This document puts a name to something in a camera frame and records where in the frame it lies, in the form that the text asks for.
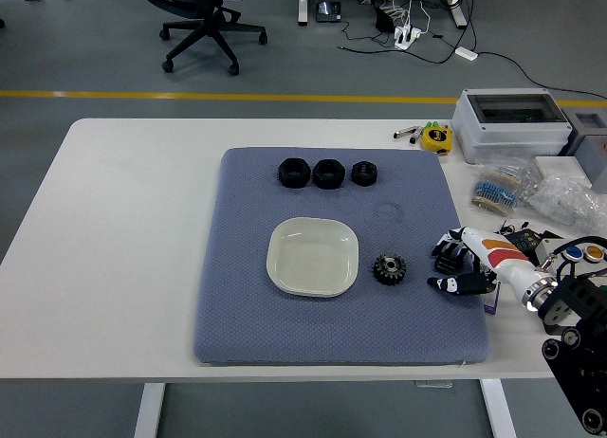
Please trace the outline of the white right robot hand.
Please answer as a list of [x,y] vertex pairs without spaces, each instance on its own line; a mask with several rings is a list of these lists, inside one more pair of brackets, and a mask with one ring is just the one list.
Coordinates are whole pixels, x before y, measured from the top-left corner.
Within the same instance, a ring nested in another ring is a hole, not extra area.
[[435,268],[446,272],[459,269],[467,256],[473,270],[447,278],[430,277],[427,284],[458,296],[485,294],[493,291],[497,282],[508,283],[523,304],[533,302],[542,292],[556,286],[550,274],[540,271],[507,238],[498,233],[462,227],[449,230],[432,251],[439,263]]

